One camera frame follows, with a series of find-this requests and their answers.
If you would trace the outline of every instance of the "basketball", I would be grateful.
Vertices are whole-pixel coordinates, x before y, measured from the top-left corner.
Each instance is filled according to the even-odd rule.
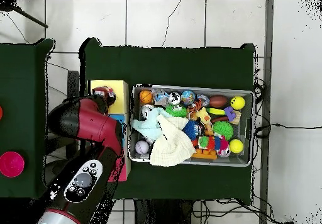
[[[140,101],[144,104],[151,103],[153,100],[153,96],[151,91],[149,90],[143,90],[140,92]]]

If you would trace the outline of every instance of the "green spiky ball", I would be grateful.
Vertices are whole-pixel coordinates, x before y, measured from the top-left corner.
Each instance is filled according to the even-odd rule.
[[[230,140],[234,134],[232,125],[227,121],[217,121],[213,125],[213,131],[224,135],[227,141]]]

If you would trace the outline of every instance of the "green table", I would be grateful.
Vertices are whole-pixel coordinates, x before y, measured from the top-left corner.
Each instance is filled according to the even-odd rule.
[[[135,84],[253,90],[253,45],[242,48],[102,47],[95,38],[80,48],[80,70],[87,80],[124,80]],[[251,203],[252,166],[177,165],[155,167],[132,162],[114,198],[240,198]]]
[[[34,45],[0,44],[0,155],[20,153],[25,169],[15,178],[0,174],[0,197],[39,198],[45,155],[45,61],[53,40]]]

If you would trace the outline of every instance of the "football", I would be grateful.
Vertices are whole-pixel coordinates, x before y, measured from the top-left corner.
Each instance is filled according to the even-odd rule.
[[[222,108],[225,104],[227,104],[227,97],[221,95],[211,96],[209,99],[209,105],[213,108]]]

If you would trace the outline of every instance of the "plastic bin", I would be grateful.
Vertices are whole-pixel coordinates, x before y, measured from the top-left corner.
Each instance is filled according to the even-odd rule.
[[[215,94],[221,94],[228,98],[228,102],[230,98],[233,96],[242,96],[246,105],[240,110],[241,118],[238,125],[232,125],[234,130],[234,135],[231,139],[237,138],[240,139],[244,148],[243,151],[239,154],[231,153],[229,157],[220,157],[217,159],[197,159],[191,157],[183,161],[182,164],[194,164],[194,165],[220,165],[220,166],[232,166],[232,167],[246,167],[252,163],[252,154],[253,154],[253,117],[255,115],[255,95],[251,91],[243,91],[243,90],[222,90],[222,89],[209,89],[209,88],[195,88],[195,87],[175,87],[175,86],[159,86],[153,85],[150,87],[145,87],[144,85],[137,84],[133,87],[131,92],[131,130],[129,134],[129,157],[133,161],[139,162],[148,162],[149,155],[140,155],[135,151],[135,144],[139,140],[143,140],[143,136],[136,131],[133,126],[133,119],[143,120],[140,110],[141,104],[139,99],[139,93],[142,90],[152,90],[153,88],[161,88],[165,92],[178,92],[182,93],[185,90],[191,90],[195,94],[204,94],[207,97],[211,97]]]

